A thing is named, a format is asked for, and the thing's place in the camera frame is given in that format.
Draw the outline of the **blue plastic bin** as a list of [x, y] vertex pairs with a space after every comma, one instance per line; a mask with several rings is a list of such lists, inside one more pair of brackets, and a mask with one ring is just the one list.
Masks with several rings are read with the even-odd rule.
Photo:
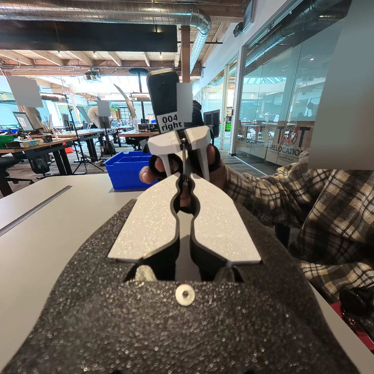
[[139, 179], [139, 172], [148, 166], [151, 153], [142, 151], [119, 152], [104, 162], [114, 190], [137, 191], [151, 187]]

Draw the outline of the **silver air duct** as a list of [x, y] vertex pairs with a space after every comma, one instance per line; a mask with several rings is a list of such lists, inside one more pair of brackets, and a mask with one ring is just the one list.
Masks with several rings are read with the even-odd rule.
[[193, 4], [124, 1], [1, 1], [1, 20], [191, 26], [197, 29], [190, 72], [211, 31], [208, 14]]

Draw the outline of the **computer monitor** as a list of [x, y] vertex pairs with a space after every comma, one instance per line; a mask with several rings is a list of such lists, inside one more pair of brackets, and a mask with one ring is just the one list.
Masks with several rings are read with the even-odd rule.
[[31, 120], [29, 119], [28, 115], [24, 112], [14, 111], [13, 115], [15, 116], [19, 126], [24, 132], [32, 132], [35, 131]]

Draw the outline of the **black hanging ceiling panel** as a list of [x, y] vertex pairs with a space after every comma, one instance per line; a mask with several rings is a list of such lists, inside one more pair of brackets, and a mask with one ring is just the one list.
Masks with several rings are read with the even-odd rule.
[[149, 24], [0, 21], [1, 49], [176, 52], [176, 26]]

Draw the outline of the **large red black window decal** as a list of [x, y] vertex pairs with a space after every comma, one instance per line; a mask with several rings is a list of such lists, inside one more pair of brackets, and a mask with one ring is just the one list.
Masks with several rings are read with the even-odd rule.
[[280, 166], [297, 162], [300, 154], [310, 146], [310, 135], [310, 126], [278, 125], [266, 160]]

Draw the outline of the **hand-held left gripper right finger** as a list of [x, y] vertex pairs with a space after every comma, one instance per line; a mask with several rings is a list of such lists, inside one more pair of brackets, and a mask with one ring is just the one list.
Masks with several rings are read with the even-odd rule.
[[203, 254], [229, 265], [258, 264], [261, 256], [233, 200], [221, 189], [191, 175], [191, 201], [197, 202], [191, 221], [191, 239]]

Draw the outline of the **small red black window decal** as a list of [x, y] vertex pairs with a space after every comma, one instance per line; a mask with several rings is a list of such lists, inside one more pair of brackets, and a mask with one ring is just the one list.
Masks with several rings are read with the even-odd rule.
[[238, 133], [237, 147], [243, 152], [252, 154], [262, 151], [265, 143], [261, 127], [256, 125], [241, 126]]

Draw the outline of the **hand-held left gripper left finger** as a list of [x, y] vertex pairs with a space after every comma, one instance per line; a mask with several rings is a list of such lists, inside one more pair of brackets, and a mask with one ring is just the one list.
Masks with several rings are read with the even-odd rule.
[[180, 224], [174, 209], [180, 175], [152, 185], [136, 200], [108, 258], [138, 262], [161, 253], [179, 241]]

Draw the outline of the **black panel on stand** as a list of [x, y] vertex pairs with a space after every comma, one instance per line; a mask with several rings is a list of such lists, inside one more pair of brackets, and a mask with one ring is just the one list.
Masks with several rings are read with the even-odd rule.
[[208, 126], [212, 133], [212, 138], [220, 135], [220, 110], [206, 111], [203, 114], [204, 125]]

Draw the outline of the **curved feather banner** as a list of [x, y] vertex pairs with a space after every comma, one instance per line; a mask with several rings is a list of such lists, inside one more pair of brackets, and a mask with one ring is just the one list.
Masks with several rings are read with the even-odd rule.
[[133, 106], [132, 102], [130, 101], [128, 96], [124, 93], [124, 91], [121, 90], [121, 88], [119, 86], [117, 86], [117, 85], [114, 85], [114, 86], [117, 88], [117, 90], [124, 97], [131, 119], [136, 120], [137, 119], [137, 114], [136, 114], [136, 111], [134, 109], [134, 106]]

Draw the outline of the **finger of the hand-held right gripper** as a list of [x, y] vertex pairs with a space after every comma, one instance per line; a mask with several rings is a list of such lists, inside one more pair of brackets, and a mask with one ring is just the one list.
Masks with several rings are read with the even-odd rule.
[[192, 170], [198, 171], [203, 178], [210, 181], [207, 147], [211, 141], [208, 126], [199, 126], [185, 129], [187, 150]]
[[[156, 177], [169, 177], [175, 173], [183, 175], [181, 140], [176, 131], [149, 138], [147, 146], [152, 154], [148, 163], [149, 169]], [[165, 169], [163, 172], [156, 168], [157, 158], [160, 158], [163, 163]]]

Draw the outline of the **person's plaid shirt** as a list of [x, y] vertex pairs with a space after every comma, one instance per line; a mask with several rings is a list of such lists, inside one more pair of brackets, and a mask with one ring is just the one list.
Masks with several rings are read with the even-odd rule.
[[373, 287], [373, 171], [331, 171], [306, 191], [298, 206], [306, 217], [291, 254], [328, 300], [347, 287]]

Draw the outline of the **long silver bolt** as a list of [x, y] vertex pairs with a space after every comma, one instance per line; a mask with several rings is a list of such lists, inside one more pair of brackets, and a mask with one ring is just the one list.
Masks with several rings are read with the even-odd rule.
[[189, 180], [189, 160], [188, 160], [188, 152], [187, 152], [187, 139], [181, 139], [181, 150], [182, 150], [182, 163], [183, 163], [183, 181], [188, 182]]

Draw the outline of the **person's right hand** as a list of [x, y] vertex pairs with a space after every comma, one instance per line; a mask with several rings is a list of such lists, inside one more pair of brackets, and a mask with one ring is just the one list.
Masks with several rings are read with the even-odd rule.
[[[219, 150], [216, 146], [209, 144], [207, 149], [207, 159], [208, 159], [208, 165], [212, 166], [214, 165], [216, 161], [216, 156], [220, 156]], [[158, 173], [162, 173], [165, 171], [164, 165], [160, 157], [156, 157], [155, 160], [155, 169]], [[146, 184], [152, 184], [157, 178], [157, 174], [153, 173], [149, 166], [144, 166], [140, 172], [139, 172], [139, 179]], [[209, 173], [209, 180], [210, 183], [218, 187], [219, 189], [224, 189], [226, 186], [227, 181], [227, 171], [226, 166], [222, 159], [220, 159], [220, 162], [217, 166], [217, 168]], [[183, 192], [180, 194], [179, 198], [180, 202], [180, 208], [182, 208], [182, 211], [185, 213], [190, 213], [190, 194], [188, 191], [188, 188], [184, 186]]]

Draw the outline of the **black mesh chair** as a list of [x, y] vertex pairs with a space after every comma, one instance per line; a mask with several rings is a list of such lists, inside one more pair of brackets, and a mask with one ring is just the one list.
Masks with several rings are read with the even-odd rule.
[[49, 164], [44, 156], [38, 156], [33, 159], [29, 159], [29, 163], [31, 166], [32, 171], [35, 174], [41, 174], [42, 176], [37, 176], [37, 180], [42, 180], [47, 177], [53, 176], [53, 174], [49, 173], [50, 168]]

